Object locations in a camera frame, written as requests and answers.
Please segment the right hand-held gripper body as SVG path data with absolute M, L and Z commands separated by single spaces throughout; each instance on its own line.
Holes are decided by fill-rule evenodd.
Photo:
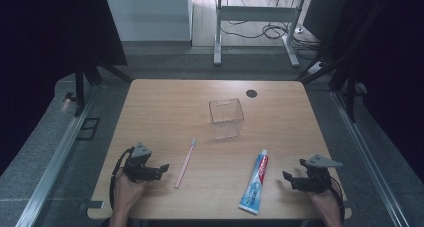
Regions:
M 306 160 L 306 177 L 293 177 L 292 188 L 300 191 L 322 193 L 332 185 L 329 167 L 342 167 L 343 164 L 321 155 Z

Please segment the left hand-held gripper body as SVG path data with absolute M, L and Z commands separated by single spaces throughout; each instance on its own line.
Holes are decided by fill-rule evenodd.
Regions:
M 132 182 L 155 180 L 160 168 L 147 167 L 152 151 L 139 142 L 125 161 L 123 171 Z

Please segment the pink toothbrush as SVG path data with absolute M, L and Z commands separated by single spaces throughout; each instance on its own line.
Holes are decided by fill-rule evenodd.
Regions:
M 190 161 L 190 158 L 191 158 L 193 149 L 195 148 L 196 144 L 197 144 L 197 139 L 196 138 L 193 138 L 192 141 L 191 141 L 190 149 L 189 149 L 189 151 L 188 151 L 188 153 L 187 153 L 187 155 L 185 157 L 185 160 L 184 160 L 184 162 L 183 162 L 183 164 L 181 166 L 179 175 L 178 175 L 177 180 L 175 182 L 174 188 L 176 188 L 176 189 L 179 189 L 180 186 L 181 186 L 181 183 L 182 183 L 184 174 L 186 172 L 186 169 L 188 167 L 188 164 L 189 164 L 189 161 Z

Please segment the blue and red toothpaste tube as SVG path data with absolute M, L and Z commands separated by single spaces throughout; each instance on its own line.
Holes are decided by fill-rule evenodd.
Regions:
M 240 209 L 254 215 L 259 213 L 261 192 L 268 162 L 268 151 L 263 149 L 256 158 L 249 183 L 238 205 Z

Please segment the clear plastic container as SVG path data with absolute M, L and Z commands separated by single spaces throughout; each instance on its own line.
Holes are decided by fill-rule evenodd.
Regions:
M 239 99 L 225 99 L 209 103 L 213 136 L 216 140 L 238 137 L 244 122 Z

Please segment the person's right hand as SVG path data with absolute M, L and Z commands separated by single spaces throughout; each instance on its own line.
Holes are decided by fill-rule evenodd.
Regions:
M 322 219 L 335 220 L 340 218 L 339 205 L 330 190 L 322 193 L 307 192 L 306 195 Z

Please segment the person's left hand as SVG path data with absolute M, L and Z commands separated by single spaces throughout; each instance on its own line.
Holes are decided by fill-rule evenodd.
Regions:
M 141 198 L 147 185 L 146 181 L 132 182 L 119 170 L 115 179 L 114 211 L 128 213 Z

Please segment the black metal stand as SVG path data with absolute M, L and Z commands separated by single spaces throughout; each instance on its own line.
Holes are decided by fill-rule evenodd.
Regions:
M 297 81 L 306 85 L 332 71 L 335 72 L 333 77 L 328 83 L 331 91 L 339 91 L 344 84 L 347 84 L 347 93 L 345 101 L 345 113 L 350 120 L 355 121 L 354 116 L 354 102 L 356 95 L 356 68 L 353 64 L 354 57 L 364 42 L 367 32 L 372 27 L 375 19 L 378 17 L 384 6 L 383 0 L 376 0 L 368 11 L 364 13 L 363 20 L 357 20 L 358 30 L 353 35 L 351 40 L 343 52 L 343 54 L 336 58 L 333 62 L 326 63 L 320 70 L 314 74 L 308 74 L 312 66 L 318 62 L 323 56 L 323 52 L 318 53 L 308 67 L 298 76 Z
M 100 86 L 102 84 L 102 77 L 98 67 L 105 69 L 111 74 L 117 76 L 127 83 L 131 83 L 133 78 L 126 73 L 119 70 L 117 67 L 109 64 L 99 58 L 93 58 L 88 63 L 78 63 L 75 69 L 75 90 L 76 90 L 76 116 L 80 116 L 85 109 L 85 92 L 84 92 L 84 79 L 87 79 L 90 85 Z

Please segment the dark curtain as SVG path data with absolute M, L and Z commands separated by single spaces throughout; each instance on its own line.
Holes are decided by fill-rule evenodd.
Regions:
M 0 0 L 0 175 L 78 67 L 124 65 L 107 0 Z
M 344 0 L 329 51 L 329 86 L 365 86 L 364 105 L 424 182 L 424 0 Z

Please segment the aluminium rail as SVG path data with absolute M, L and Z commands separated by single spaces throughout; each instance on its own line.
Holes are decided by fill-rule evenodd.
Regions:
M 378 167 L 368 145 L 361 134 L 356 123 L 351 120 L 345 111 L 345 104 L 342 95 L 339 92 L 331 91 L 331 96 L 335 101 L 338 112 L 345 122 L 348 132 L 350 133 L 354 145 L 370 175 L 370 178 L 391 218 L 395 227 L 410 227 L 408 220 L 394 195 L 391 187 L 384 178 L 380 168 Z
M 93 87 L 86 92 L 85 106 L 82 108 L 78 116 L 75 116 L 71 119 L 66 132 L 55 149 L 49 164 L 41 176 L 15 227 L 33 227 L 35 224 L 52 189 L 52 186 L 54 185 L 60 170 L 71 150 L 71 147 L 75 142 L 76 136 L 84 120 L 86 119 L 87 114 L 90 112 L 93 106 L 98 92 L 99 89 L 97 87 Z

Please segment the black floor bracket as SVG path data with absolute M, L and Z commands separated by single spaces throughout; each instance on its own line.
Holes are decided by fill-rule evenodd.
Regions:
M 77 133 L 77 140 L 80 141 L 91 141 L 94 139 L 94 136 L 97 132 L 98 126 L 100 123 L 99 118 L 86 118 L 83 121 L 80 130 Z

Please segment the white metal desk frame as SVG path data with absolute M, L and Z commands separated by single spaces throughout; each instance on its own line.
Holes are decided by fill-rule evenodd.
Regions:
M 293 68 L 299 66 L 299 61 L 292 47 L 294 32 L 300 18 L 305 0 L 299 0 L 295 7 L 252 7 L 223 6 L 222 0 L 216 0 L 216 30 L 214 39 L 213 63 L 221 64 L 221 22 L 222 21 L 253 21 L 253 22 L 283 22 L 288 24 L 288 33 L 281 37 Z

